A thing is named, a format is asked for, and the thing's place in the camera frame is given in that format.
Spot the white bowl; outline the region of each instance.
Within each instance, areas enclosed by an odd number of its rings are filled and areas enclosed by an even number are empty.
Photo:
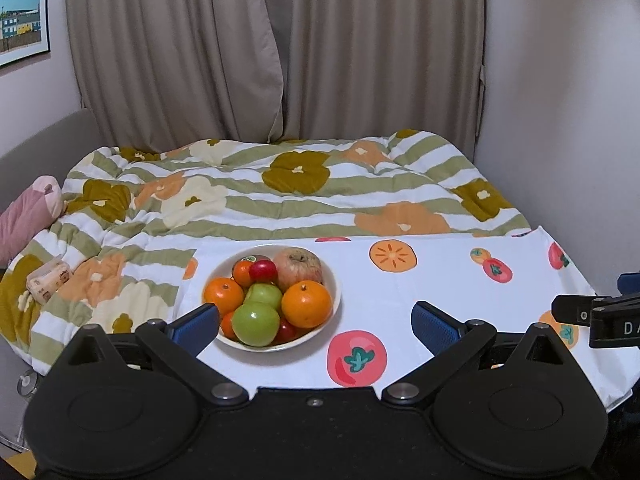
[[[218,278],[223,276],[225,278],[229,278],[231,276],[231,271],[233,269],[234,264],[244,258],[245,256],[250,256],[251,254],[261,254],[262,256],[266,256],[268,258],[273,258],[276,254],[278,254],[283,249],[288,249],[291,246],[284,245],[259,245],[256,247],[252,247],[250,249],[245,249],[244,251],[240,251],[239,253],[234,254],[233,256],[228,257],[222,263],[220,263],[215,269],[213,269],[207,278],[206,283],[209,283],[213,278]],[[317,335],[325,326],[329,320],[335,316],[338,307],[340,307],[340,295],[342,293],[342,287],[340,286],[340,281],[336,278],[334,272],[331,268],[320,258],[320,263],[322,264],[322,280],[324,281],[323,285],[326,287],[326,290],[329,291],[329,294],[334,300],[334,306],[331,312],[331,315],[327,318],[327,320],[322,323],[322,325],[316,327],[311,332],[306,333],[302,337],[295,339],[294,341],[290,341],[288,343],[283,343],[280,345],[274,346],[263,346],[263,347],[254,347],[244,345],[237,341],[232,341],[231,339],[225,337],[222,332],[222,329],[218,332],[218,340],[225,345],[232,346],[233,348],[238,348],[240,350],[245,350],[247,352],[277,352],[279,350],[286,350],[287,348],[293,348],[294,346],[302,345],[305,341],[309,341],[313,336]]]

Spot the white wall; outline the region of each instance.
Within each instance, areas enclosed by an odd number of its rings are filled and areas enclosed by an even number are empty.
[[[0,156],[80,109],[65,0],[49,0],[50,54],[0,68]]]
[[[488,0],[476,164],[597,291],[640,270],[640,0]]]

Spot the beige curtain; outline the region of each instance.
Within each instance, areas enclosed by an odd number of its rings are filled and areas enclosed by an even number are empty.
[[[429,130],[473,157],[484,0],[266,0],[287,139]]]
[[[84,104],[111,143],[164,151],[282,132],[264,0],[66,0]]]

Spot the pink pillow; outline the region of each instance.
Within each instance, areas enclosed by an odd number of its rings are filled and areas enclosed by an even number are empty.
[[[23,250],[31,239],[50,227],[62,212],[62,192],[52,176],[40,176],[0,215],[0,268]]]

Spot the floral comforter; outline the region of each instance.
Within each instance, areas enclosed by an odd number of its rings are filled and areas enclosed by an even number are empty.
[[[78,327],[132,332],[171,321],[204,237],[269,240],[528,230],[443,138],[401,130],[361,140],[201,140],[168,153],[101,148],[63,186],[65,214],[0,283],[0,332],[46,373]],[[26,277],[54,256],[74,270],[44,306]]]

